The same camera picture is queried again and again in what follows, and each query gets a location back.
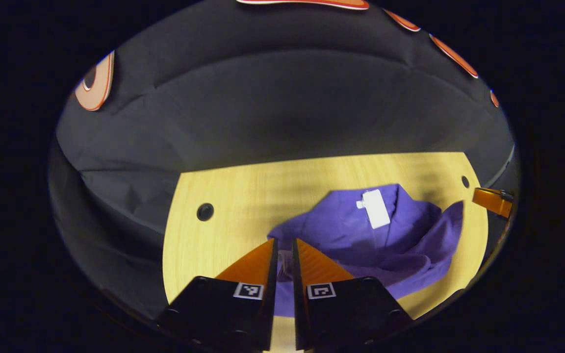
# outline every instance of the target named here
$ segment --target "wooden table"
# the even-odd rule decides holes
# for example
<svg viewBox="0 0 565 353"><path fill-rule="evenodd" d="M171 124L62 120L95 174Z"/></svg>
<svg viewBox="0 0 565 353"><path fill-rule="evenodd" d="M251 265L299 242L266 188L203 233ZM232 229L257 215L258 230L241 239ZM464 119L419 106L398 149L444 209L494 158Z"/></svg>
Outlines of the wooden table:
<svg viewBox="0 0 565 353"><path fill-rule="evenodd" d="M469 188L462 183L469 181ZM451 267L435 284L398 300L413 319L465 288L477 273L487 243L487 213L471 202L479 187L462 152L371 154L301 159L183 173L171 203L163 248L169 302L195 276L215 277L264 243L269 231L305 213L332 190L399 183L419 201L445 210L465 200L462 236ZM198 206L213 217L199 221ZM272 352L293 352L294 321L275 317Z"/></svg>

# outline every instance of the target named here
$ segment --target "light wood surface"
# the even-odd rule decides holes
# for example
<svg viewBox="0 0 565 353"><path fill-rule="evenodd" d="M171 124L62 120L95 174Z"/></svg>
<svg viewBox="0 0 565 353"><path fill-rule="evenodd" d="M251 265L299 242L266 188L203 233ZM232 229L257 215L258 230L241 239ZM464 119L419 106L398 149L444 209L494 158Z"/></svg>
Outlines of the light wood surface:
<svg viewBox="0 0 565 353"><path fill-rule="evenodd" d="M462 176L469 180L464 187ZM398 300L413 319L428 312L477 273L487 244L487 213L471 202L479 181L462 152L371 154L301 159L183 173L164 238L163 279L169 302L195 276L215 277L264 243L272 228L305 213L332 190L399 183L419 201L445 210L465 200L462 236L446 276ZM206 221L198 206L211 203ZM275 317L272 352L294 351L294 321Z"/></svg>

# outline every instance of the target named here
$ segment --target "purple cloth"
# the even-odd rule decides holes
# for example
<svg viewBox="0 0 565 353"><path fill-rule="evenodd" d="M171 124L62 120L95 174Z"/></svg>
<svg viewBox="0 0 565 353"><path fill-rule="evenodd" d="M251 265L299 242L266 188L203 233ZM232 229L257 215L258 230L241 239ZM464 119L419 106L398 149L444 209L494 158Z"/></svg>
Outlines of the purple cloth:
<svg viewBox="0 0 565 353"><path fill-rule="evenodd" d="M390 224L372 229L364 192L379 189ZM291 242L300 238L341 264L354 277L374 276L396 299L421 290L446 275L462 233L463 202L443 213L414 201L398 184L329 193L313 210L276 226L278 281L274 314L293 317Z"/></svg>

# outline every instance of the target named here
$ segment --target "purple shirt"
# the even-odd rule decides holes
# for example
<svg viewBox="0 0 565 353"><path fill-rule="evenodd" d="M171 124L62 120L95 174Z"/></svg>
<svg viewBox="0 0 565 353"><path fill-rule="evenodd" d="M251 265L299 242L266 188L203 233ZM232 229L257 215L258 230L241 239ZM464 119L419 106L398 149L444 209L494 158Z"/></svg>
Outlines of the purple shirt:
<svg viewBox="0 0 565 353"><path fill-rule="evenodd" d="M390 224L372 229L357 201L379 189ZM354 277L378 278L395 298L421 290L446 275L462 232L463 202L443 213L414 201L398 184L329 193L313 210L276 226L267 238L279 243L274 314L293 317L291 241L300 238L341 264Z"/></svg>

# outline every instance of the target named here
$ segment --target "white tag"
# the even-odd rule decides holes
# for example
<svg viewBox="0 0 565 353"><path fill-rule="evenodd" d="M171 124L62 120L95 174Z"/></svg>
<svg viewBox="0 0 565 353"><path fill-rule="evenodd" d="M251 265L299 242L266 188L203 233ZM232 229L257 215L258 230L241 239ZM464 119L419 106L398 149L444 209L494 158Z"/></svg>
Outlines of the white tag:
<svg viewBox="0 0 565 353"><path fill-rule="evenodd" d="M372 229L386 226L390 223L389 214L379 189L363 193L363 201L357 201L357 207L365 207Z"/></svg>

